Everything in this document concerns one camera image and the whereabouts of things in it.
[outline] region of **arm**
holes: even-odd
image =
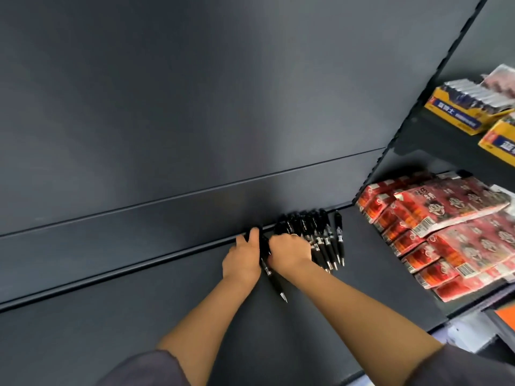
[[[158,344],[178,359],[192,386],[207,384],[223,335],[259,279],[258,229],[249,242],[236,237],[222,267],[222,281]]]
[[[315,265],[302,238],[273,236],[270,249],[272,268],[313,301],[376,386],[403,385],[441,349],[411,321]]]

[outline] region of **sleeve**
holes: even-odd
[[[515,384],[515,368],[485,359],[452,345],[444,345],[424,360],[406,386],[508,386]]]
[[[190,386],[190,383],[170,352],[154,350],[124,360],[96,386]]]

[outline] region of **person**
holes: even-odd
[[[443,345],[395,311],[346,285],[311,261],[311,247],[289,234],[269,241],[271,267],[315,304],[376,386],[503,386],[515,371]],[[232,318],[257,283],[259,230],[236,237],[223,278],[159,342],[120,363],[97,386],[205,386]],[[327,292],[337,295],[325,295]]]

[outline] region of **forearm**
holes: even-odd
[[[304,292],[336,330],[377,386],[400,386],[441,344],[362,292],[302,262],[285,276]]]
[[[223,279],[158,344],[177,357],[192,386],[207,384],[223,335],[251,290],[238,280]]]

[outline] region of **right hand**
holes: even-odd
[[[311,245],[299,236],[291,234],[272,236],[268,245],[271,252],[268,257],[270,266],[286,278],[299,264],[306,260],[311,262]]]

